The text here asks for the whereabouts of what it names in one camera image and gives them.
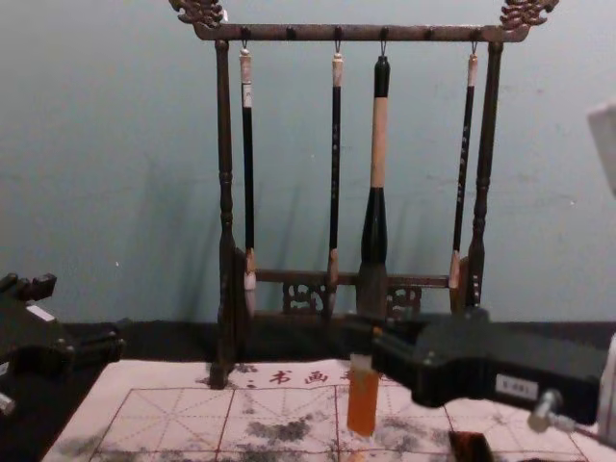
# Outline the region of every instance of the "label sticker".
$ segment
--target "label sticker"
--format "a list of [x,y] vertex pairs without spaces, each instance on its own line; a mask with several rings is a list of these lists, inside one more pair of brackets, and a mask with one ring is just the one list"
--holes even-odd
[[35,316],[38,316],[43,321],[50,322],[55,318],[37,305],[29,305],[26,309]]
[[536,401],[539,398],[539,385],[535,382],[499,373],[497,374],[497,392]]
[[252,85],[250,84],[242,85],[242,103],[245,108],[252,107]]

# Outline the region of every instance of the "light blue wall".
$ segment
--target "light blue wall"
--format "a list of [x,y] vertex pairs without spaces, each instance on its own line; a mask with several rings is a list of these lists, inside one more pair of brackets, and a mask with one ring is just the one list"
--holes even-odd
[[[233,22],[496,23],[500,1],[227,1]],[[505,46],[484,300],[497,320],[616,314],[616,200],[589,107],[616,91],[613,0],[562,0]],[[251,43],[257,262],[324,269],[330,43]],[[390,43],[390,272],[449,267],[467,44]],[[359,267],[379,44],[344,43],[341,266]],[[486,48],[479,47],[483,88]],[[230,50],[235,234],[244,242],[239,44]],[[213,45],[167,0],[2,2],[0,268],[60,280],[66,321],[213,320],[218,157]],[[483,93],[475,100],[463,247],[471,234]],[[264,309],[277,288],[262,287]],[[346,293],[341,309],[352,309]],[[448,294],[424,296],[446,311]]]

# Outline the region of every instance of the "carved wooden finial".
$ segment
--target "carved wooden finial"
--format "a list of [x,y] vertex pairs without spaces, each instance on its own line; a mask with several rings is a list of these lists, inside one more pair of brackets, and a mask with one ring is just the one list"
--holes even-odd
[[169,3],[178,13],[184,11],[178,19],[185,24],[216,29],[223,19],[223,8],[218,0],[169,0]]
[[560,0],[505,0],[500,22],[505,31],[539,26],[548,19],[542,12],[551,13]]

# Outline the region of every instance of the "calligraphy brush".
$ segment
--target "calligraphy brush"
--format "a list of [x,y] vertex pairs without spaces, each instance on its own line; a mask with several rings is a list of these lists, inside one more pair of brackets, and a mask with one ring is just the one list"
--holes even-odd
[[252,162],[252,57],[244,45],[240,56],[242,73],[242,123],[244,128],[244,198],[246,268],[244,290],[246,307],[250,316],[256,309],[256,263],[254,255],[254,177]]
[[387,222],[385,217],[385,157],[387,153],[387,105],[390,66],[383,49],[374,66],[372,111],[371,187],[362,233],[356,284],[357,313],[386,316],[387,313]]
[[340,102],[343,80],[343,55],[339,47],[332,60],[332,121],[331,121],[331,203],[329,218],[329,260],[327,262],[327,309],[330,318],[336,307],[338,288],[338,207],[340,196]]
[[469,162],[469,143],[471,141],[471,125],[473,121],[473,102],[475,99],[475,80],[477,75],[477,54],[469,58],[468,85],[466,88],[466,104],[464,108],[464,126],[462,130],[462,150],[460,151],[460,170],[458,173],[458,191],[455,204],[455,223],[453,226],[453,252],[449,269],[449,302],[452,313],[462,310],[464,299],[460,287],[466,286],[469,259],[460,260],[460,241],[462,238],[462,218],[464,215],[464,195],[466,190],[466,171]]

